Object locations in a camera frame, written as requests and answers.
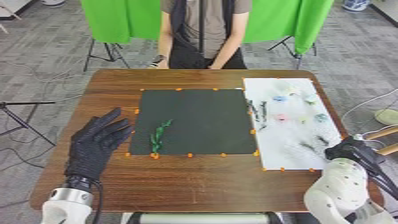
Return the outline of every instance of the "wooden table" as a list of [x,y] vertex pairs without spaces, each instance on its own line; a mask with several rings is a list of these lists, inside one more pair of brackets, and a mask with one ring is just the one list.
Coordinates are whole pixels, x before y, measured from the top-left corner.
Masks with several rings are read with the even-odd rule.
[[[102,70],[64,129],[45,173],[36,185],[31,204],[41,209],[54,188],[64,181],[70,138],[93,116],[114,107],[136,122],[141,89],[244,88],[246,78],[310,78],[342,131],[347,131],[315,75],[306,71],[263,70]],[[262,170],[253,155],[127,157],[130,142],[120,147],[104,173],[105,212],[265,212],[306,211],[304,193],[320,172]],[[374,200],[382,204],[381,191],[370,184]]]

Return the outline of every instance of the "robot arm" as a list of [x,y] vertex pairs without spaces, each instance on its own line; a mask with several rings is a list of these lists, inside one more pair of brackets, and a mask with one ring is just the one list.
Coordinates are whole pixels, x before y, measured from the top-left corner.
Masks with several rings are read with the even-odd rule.
[[109,159],[121,143],[132,135],[128,120],[112,123],[121,115],[118,108],[102,118],[95,117],[72,137],[70,161],[66,168],[66,183],[52,192],[43,204],[41,224],[84,224],[93,212],[93,191],[100,190],[100,208],[95,223],[102,213],[102,182],[100,176]]
[[368,176],[386,177],[377,165],[379,155],[352,137],[326,152],[333,161],[304,196],[311,214],[322,224],[349,224],[345,217],[352,213],[356,224],[395,224],[393,216],[368,194]]

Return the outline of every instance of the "gray carpet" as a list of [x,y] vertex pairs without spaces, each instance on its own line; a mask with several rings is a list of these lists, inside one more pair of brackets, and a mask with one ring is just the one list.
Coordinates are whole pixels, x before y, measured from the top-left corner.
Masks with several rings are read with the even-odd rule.
[[[123,68],[121,62],[107,63],[95,60],[89,72],[82,73],[82,58],[88,54],[91,32],[86,24],[79,0],[70,0],[64,7],[47,8],[40,3],[22,15],[24,21],[2,21],[11,34],[0,32],[0,101],[63,100],[82,94],[93,72],[100,68]],[[244,54],[251,69],[294,69],[294,59],[283,47],[272,52],[267,48],[276,41],[246,44]],[[398,87],[398,29],[372,9],[363,13],[349,13],[340,7],[333,8],[326,27],[319,38],[319,57],[308,54],[303,69],[310,70],[320,79],[322,86],[340,115],[358,103],[390,92]],[[136,39],[125,45],[123,55],[134,68],[144,68],[157,54],[157,42]],[[34,68],[38,76],[25,67]],[[70,70],[64,80],[54,77]],[[352,133],[375,130],[382,125],[374,120],[374,111],[391,105],[397,95],[391,95],[350,114],[345,121]],[[57,105],[40,107],[32,125],[56,141],[68,124],[79,99],[61,101]],[[29,107],[11,107],[24,117]],[[16,126],[0,114],[0,132]],[[43,140],[32,143],[36,136],[29,131],[18,131],[0,137],[0,149],[13,147],[24,158],[36,156],[50,145]],[[52,152],[32,163],[45,165]],[[398,154],[388,157],[384,168],[398,180]],[[0,151],[0,224],[40,223],[41,213],[31,209],[29,199],[41,169],[20,163],[11,151]],[[398,207],[388,199],[388,209]],[[105,215],[105,223],[118,223],[120,216]]]

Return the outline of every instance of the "orange dot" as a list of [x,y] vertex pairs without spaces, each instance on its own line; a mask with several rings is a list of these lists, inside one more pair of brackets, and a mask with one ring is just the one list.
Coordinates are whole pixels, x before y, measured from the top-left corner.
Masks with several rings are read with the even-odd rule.
[[253,153],[255,156],[260,156],[260,150],[256,150],[256,152]]

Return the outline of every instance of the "white sheet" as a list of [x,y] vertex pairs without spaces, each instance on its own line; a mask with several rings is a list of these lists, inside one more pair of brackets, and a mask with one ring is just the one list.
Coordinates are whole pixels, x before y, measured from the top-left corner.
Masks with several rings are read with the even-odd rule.
[[[276,96],[288,97],[288,101],[278,102]],[[306,102],[308,97],[315,99],[315,105]],[[253,100],[260,117],[263,116],[260,105],[267,101],[267,128],[263,130],[260,130],[263,118],[256,122],[253,114],[263,167],[269,170],[279,170],[281,167],[287,170],[324,169],[324,150],[340,143],[342,134],[317,95],[313,81],[310,79],[247,78],[246,98]],[[287,121],[279,121],[279,114],[288,117]],[[317,121],[319,114],[327,115],[326,122]],[[303,143],[311,145],[315,150],[304,147]]]

